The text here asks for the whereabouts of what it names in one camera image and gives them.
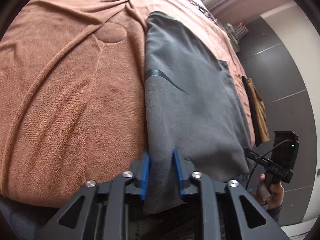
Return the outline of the person's right hand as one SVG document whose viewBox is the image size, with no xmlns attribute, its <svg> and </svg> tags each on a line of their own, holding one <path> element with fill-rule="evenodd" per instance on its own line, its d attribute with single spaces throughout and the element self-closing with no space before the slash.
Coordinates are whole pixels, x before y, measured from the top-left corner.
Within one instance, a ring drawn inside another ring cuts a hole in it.
<svg viewBox="0 0 320 240">
<path fill-rule="evenodd" d="M 265 183 L 266 174 L 260 175 L 255 200 L 263 206 L 265 210 L 272 210 L 282 205 L 284 199 L 284 188 L 281 183 L 267 185 Z"/>
</svg>

